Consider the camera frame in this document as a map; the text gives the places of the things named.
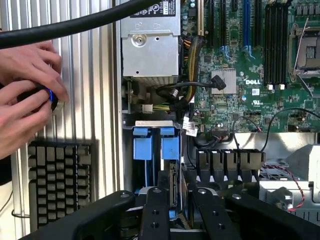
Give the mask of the person's right hand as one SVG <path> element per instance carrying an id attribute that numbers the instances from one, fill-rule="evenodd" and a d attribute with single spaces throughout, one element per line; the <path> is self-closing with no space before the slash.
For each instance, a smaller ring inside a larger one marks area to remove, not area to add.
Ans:
<path id="1" fill-rule="evenodd" d="M 30 80 L 5 85 L 0 90 L 0 158 L 4 159 L 27 143 L 52 116 L 50 94 L 43 89 L 15 102 L 18 95 L 36 88 Z"/>

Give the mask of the person's left hand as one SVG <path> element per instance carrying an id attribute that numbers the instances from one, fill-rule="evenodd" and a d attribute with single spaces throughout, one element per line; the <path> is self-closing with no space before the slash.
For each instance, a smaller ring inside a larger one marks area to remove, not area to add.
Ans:
<path id="1" fill-rule="evenodd" d="M 68 100 L 63 84 L 62 57 L 51 40 L 0 50 L 0 83 L 5 86 L 16 80 L 39 83 L 61 101 Z"/>

